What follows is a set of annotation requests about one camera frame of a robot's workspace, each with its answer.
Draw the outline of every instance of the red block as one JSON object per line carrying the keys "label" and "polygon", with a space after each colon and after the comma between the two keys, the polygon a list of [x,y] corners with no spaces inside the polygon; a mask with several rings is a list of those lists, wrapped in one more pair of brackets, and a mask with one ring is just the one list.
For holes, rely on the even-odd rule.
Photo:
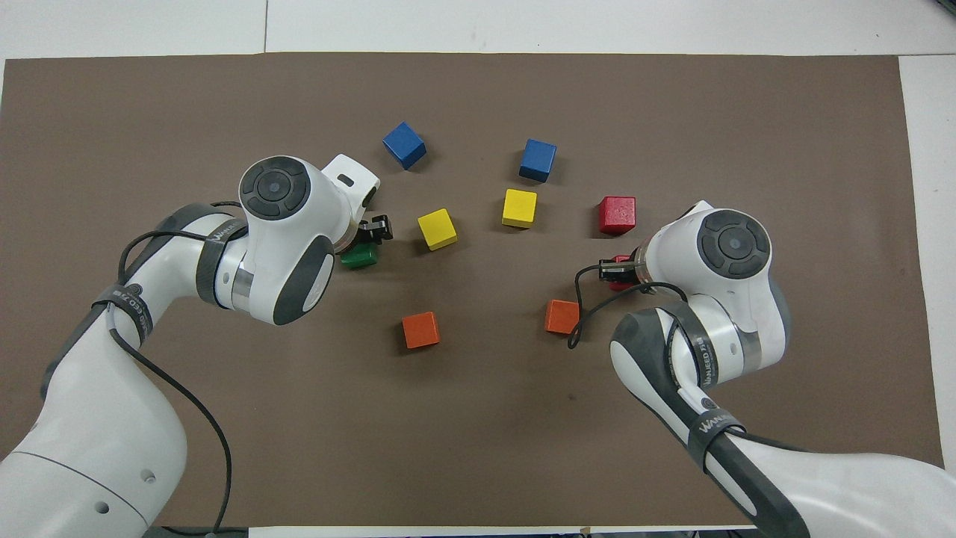
{"label": "red block", "polygon": [[600,201],[600,232],[621,235],[634,228],[635,205],[634,196],[604,196]]}
{"label": "red block", "polygon": [[431,346],[441,342],[438,335],[438,321],[434,312],[415,314],[402,318],[402,330],[405,331],[405,345],[409,349]]}
{"label": "red block", "polygon": [[544,315],[544,328],[548,332],[571,334],[577,325],[577,303],[552,299]]}
{"label": "red block", "polygon": [[[620,256],[615,256],[614,261],[627,261],[630,258],[631,258],[630,256],[627,256],[626,254],[622,254]],[[634,285],[633,282],[608,282],[607,283],[607,287],[611,288],[611,291],[623,291],[633,285]]]}

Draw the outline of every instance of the colored cube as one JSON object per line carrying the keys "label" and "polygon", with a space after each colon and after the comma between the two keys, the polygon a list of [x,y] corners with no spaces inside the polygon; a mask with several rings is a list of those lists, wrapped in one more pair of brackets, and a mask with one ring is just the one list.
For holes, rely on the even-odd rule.
{"label": "colored cube", "polygon": [[634,228],[634,196],[604,196],[600,202],[600,224],[602,234],[621,235]]}
{"label": "colored cube", "polygon": [[536,205],[537,192],[508,189],[505,191],[505,210],[501,213],[501,223],[506,226],[530,228],[534,224]]}
{"label": "colored cube", "polygon": [[438,250],[458,240],[455,227],[451,224],[451,216],[445,208],[420,216],[419,228],[422,229],[422,235],[424,235],[424,242],[428,244],[428,250]]}
{"label": "colored cube", "polygon": [[425,312],[402,318],[402,330],[405,333],[405,345],[409,349],[431,346],[441,342],[438,335],[438,321],[434,312]]}
{"label": "colored cube", "polygon": [[521,168],[518,169],[518,175],[541,183],[548,181],[555,153],[557,153],[557,146],[547,142],[539,142],[533,138],[528,139],[525,144],[525,154],[521,158]]}
{"label": "colored cube", "polygon": [[350,269],[358,269],[379,262],[379,251],[375,243],[359,243],[340,257],[342,265]]}
{"label": "colored cube", "polygon": [[548,311],[544,315],[544,328],[548,332],[571,334],[577,325],[577,303],[552,299],[548,302]]}
{"label": "colored cube", "polygon": [[[615,256],[614,261],[627,261],[630,258],[631,258],[630,256],[623,254],[620,256]],[[633,282],[608,282],[607,283],[607,287],[611,288],[611,291],[623,291],[633,285],[634,285]]]}
{"label": "colored cube", "polygon": [[392,157],[402,163],[402,168],[406,170],[424,156],[424,141],[408,123],[399,123],[399,126],[381,141]]}

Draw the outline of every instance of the center button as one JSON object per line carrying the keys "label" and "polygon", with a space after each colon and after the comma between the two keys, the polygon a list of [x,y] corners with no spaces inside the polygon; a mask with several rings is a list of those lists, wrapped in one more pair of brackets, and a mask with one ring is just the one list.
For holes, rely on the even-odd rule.
{"label": "center button", "polygon": [[753,252],[753,234],[746,228],[730,228],[724,230],[717,239],[724,256],[731,259],[744,259]]}
{"label": "center button", "polygon": [[259,186],[256,190],[259,191],[259,196],[262,199],[277,202],[286,197],[290,186],[286,174],[277,170],[270,170],[259,177]]}

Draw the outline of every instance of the white floor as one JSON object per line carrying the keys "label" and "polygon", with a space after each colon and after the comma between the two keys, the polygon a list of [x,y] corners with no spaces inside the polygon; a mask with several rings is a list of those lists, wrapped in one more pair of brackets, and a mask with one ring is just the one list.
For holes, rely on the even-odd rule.
{"label": "white floor", "polygon": [[932,0],[0,0],[3,59],[281,51],[902,56],[940,431],[956,474],[956,16]]}

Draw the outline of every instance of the blue cube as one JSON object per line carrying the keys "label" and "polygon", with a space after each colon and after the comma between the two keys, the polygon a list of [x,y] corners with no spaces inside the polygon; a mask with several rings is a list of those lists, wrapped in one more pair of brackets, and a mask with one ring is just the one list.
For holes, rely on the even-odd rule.
{"label": "blue cube", "polygon": [[402,163],[402,168],[406,170],[424,156],[424,141],[408,123],[399,123],[399,126],[381,141],[392,157]]}
{"label": "blue cube", "polygon": [[544,183],[548,181],[551,165],[554,163],[554,154],[557,146],[540,142],[533,138],[525,144],[525,155],[521,158],[521,168],[518,175]]}

